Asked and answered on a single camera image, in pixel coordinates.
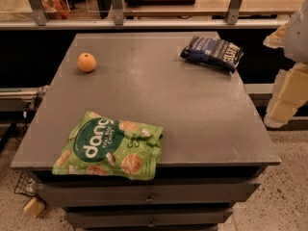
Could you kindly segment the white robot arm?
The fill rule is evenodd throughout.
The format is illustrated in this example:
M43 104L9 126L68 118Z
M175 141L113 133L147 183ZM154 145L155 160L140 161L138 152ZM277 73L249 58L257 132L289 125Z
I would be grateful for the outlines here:
M291 69L278 71L264 118L267 127L280 128L308 101L308 0L263 44L282 48L284 56L295 62Z

